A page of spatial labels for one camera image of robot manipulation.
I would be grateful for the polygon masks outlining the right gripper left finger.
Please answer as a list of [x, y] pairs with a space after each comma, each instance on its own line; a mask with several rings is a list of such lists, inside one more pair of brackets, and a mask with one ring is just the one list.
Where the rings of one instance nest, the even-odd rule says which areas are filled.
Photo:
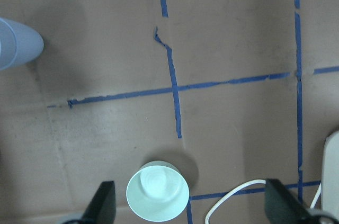
[[102, 182], [84, 211], [82, 222], [112, 224], [116, 210], [115, 182]]

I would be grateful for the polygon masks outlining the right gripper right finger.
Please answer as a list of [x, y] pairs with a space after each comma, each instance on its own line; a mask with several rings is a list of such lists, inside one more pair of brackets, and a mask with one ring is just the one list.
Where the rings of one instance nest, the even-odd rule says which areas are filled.
[[266, 179], [264, 210], [274, 224], [318, 223], [278, 179]]

